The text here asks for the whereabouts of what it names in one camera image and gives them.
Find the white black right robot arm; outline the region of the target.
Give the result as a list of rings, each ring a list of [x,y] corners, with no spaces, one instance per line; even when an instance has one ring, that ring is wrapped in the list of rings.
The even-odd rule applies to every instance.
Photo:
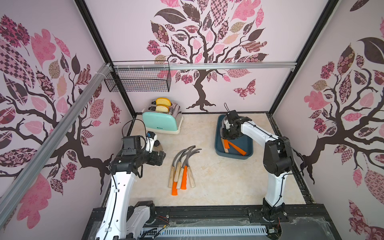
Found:
[[[275,221],[285,211],[286,178],[294,161],[290,140],[267,132],[250,118],[239,116],[235,110],[226,113],[221,127],[224,140],[247,136],[264,148],[263,165],[268,172],[268,187],[263,198],[262,216],[266,221]]]

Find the teal plastic storage box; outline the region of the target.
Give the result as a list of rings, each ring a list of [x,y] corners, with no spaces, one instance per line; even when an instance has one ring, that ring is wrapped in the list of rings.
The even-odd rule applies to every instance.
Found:
[[[216,136],[215,136],[215,151],[217,155],[225,158],[231,158],[231,159],[237,159],[237,160],[247,160],[249,157],[251,157],[254,153],[254,145],[253,140],[248,136],[242,136],[235,140],[229,140],[230,143],[235,145],[236,147],[240,148],[245,152],[245,155],[242,155],[240,152],[236,150],[231,144],[229,144],[228,152],[225,152],[222,138],[221,138],[221,128],[222,128],[222,120],[225,118],[225,115],[219,115],[218,121],[217,121],[217,129],[216,129]]]

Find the orange handle sickle boxed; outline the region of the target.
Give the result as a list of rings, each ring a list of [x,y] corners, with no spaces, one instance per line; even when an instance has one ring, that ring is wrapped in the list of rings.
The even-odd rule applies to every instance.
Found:
[[[228,141],[228,145],[229,145],[229,149],[228,149],[229,154],[239,155],[239,156],[246,156],[247,155],[247,152],[245,150],[238,147],[237,145],[235,145],[231,141]]]

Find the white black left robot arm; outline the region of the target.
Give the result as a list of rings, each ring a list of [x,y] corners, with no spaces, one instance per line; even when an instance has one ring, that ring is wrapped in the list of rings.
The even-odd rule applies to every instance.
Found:
[[[144,225],[155,221],[153,201],[137,202],[128,216],[129,201],[136,178],[143,176],[144,165],[161,166],[165,157],[163,151],[129,151],[125,155],[121,150],[117,154],[111,165],[111,190],[96,240],[136,240]]]

